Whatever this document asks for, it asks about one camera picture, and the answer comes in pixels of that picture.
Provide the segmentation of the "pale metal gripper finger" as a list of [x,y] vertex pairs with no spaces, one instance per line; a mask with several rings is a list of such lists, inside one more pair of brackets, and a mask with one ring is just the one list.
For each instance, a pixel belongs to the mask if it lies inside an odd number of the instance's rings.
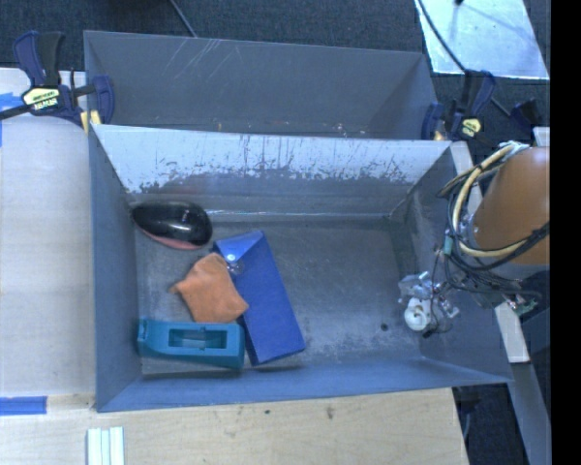
[[450,331],[460,315],[460,309],[448,299],[435,299],[432,302],[432,327],[435,332]]
[[398,282],[398,288],[401,301],[430,300],[434,296],[434,283],[428,271],[405,276]]

